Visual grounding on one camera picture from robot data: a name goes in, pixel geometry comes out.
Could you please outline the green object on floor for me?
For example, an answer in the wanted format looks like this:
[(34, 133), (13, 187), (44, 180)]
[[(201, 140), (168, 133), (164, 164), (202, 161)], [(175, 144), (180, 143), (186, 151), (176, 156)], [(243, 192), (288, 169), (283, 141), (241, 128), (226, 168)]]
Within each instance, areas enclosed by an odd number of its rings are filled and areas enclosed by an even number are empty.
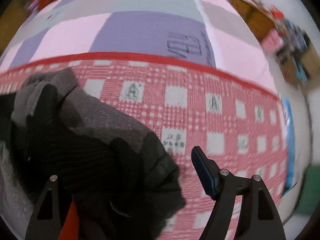
[(311, 216), (319, 203), (320, 167), (309, 166), (303, 180), (296, 213)]

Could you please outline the pink purple patchwork bedsheet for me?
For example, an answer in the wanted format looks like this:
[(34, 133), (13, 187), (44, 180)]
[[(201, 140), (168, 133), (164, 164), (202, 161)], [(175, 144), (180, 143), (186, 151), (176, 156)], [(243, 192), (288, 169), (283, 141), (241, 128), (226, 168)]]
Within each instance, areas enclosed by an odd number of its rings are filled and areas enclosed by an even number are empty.
[(57, 0), (21, 25), (1, 71), (93, 52), (174, 57), (276, 89), (258, 40), (228, 0)]

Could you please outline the wooden wardrobe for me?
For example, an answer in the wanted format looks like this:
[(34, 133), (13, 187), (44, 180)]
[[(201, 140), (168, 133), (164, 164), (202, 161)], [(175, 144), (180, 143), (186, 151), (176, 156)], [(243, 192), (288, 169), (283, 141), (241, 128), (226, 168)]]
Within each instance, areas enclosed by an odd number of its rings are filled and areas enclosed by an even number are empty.
[(0, 51), (3, 54), (10, 40), (27, 19), (24, 0), (12, 0), (0, 20)]

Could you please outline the blue strip on floor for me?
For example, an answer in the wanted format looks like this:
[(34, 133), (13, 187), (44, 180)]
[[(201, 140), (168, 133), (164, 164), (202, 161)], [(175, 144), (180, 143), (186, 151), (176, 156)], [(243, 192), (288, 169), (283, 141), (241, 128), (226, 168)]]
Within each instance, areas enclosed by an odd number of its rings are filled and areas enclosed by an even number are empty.
[(282, 99), (285, 115), (286, 145), (287, 145), (287, 172), (283, 195), (287, 194), (295, 182), (295, 129), (291, 105), (288, 99)]

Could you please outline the red white checkered blanket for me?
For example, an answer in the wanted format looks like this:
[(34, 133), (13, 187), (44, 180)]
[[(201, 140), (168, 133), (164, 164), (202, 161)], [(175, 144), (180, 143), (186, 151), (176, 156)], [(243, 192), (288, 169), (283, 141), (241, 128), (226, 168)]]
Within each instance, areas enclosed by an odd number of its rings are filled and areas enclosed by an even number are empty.
[(71, 68), (100, 102), (151, 129), (178, 165), (185, 206), (157, 239), (284, 239), (276, 205), (287, 163), (283, 106), (220, 70), (135, 53), (52, 57), (1, 73), (1, 96)]

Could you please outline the pile of colourful clutter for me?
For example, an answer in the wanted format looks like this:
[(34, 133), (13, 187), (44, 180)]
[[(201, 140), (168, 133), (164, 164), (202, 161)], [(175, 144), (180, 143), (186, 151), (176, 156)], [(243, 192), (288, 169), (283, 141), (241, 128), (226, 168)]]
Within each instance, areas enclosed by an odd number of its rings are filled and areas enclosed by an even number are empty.
[(262, 40), (261, 47), (275, 57), (286, 82), (306, 86), (319, 74), (319, 55), (307, 33), (275, 7), (271, 7), (275, 27)]

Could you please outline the wooden bedside cabinet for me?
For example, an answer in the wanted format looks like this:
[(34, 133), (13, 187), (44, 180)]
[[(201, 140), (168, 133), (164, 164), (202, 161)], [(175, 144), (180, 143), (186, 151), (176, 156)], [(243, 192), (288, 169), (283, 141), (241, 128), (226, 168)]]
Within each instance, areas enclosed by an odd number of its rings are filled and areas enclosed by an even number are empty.
[(274, 20), (249, 0), (228, 1), (246, 22), (259, 42), (261, 42), (272, 29), (276, 28)]

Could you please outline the black and grey quilted jacket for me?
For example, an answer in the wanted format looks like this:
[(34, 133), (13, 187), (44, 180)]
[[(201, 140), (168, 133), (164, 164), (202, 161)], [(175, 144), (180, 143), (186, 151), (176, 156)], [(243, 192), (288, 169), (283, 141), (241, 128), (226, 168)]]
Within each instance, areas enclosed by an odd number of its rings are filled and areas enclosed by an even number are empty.
[(57, 176), (59, 220), (76, 204), (80, 239), (157, 239), (185, 206), (179, 168), (157, 135), (88, 95), (71, 68), (1, 96), (1, 219), (25, 239)]

